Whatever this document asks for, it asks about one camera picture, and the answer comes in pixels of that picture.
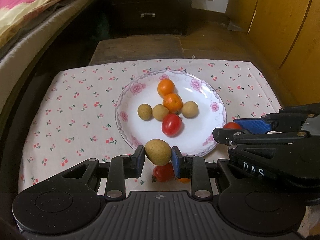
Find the blue gripper pad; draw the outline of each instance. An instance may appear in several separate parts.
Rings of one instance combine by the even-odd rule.
[[[177,153],[176,153],[176,150],[174,149],[174,147],[171,148],[171,152],[172,152],[171,162],[172,162],[174,175],[176,178],[179,178],[179,176],[180,176],[179,158],[177,156]]]
[[[252,134],[263,134],[272,131],[272,125],[261,118],[235,119],[233,122],[239,124],[243,129],[249,130]]]

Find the drawer handle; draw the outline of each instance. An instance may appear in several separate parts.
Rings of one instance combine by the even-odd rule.
[[[141,14],[141,18],[144,18],[146,16],[152,16],[152,17],[156,17],[156,14],[155,13],[142,13]]]

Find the nightstand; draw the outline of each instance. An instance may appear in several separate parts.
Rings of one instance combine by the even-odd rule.
[[[110,28],[130,34],[187,34],[192,0],[103,0]]]

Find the tablecloth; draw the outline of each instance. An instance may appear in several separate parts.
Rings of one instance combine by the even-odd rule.
[[[161,59],[110,63],[58,73],[34,117],[20,167],[19,191],[88,158],[109,162],[134,151],[122,139],[115,107],[122,90],[136,77],[158,70],[179,70],[209,83],[222,98],[227,121],[278,112],[279,102],[262,73],[250,62]],[[228,158],[218,145],[207,162]],[[142,176],[126,180],[130,190],[190,190],[190,183],[152,182],[154,165],[146,158]],[[104,194],[106,179],[98,194]],[[213,190],[217,194],[212,179]]]

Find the white plate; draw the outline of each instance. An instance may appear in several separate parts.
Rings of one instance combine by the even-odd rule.
[[[137,113],[141,104],[148,104],[152,108],[162,104],[157,86],[164,78],[174,82],[176,93],[184,103],[195,101],[199,107],[199,114],[195,118],[187,119],[180,115],[183,129],[173,138],[162,133],[162,122],[154,118],[143,121]],[[204,156],[217,145],[212,136],[213,129],[223,127],[226,121],[226,110],[218,93],[205,81],[181,71],[155,71],[136,78],[122,91],[116,106],[118,130],[134,150],[149,140],[161,139],[170,147],[178,146],[183,155]]]

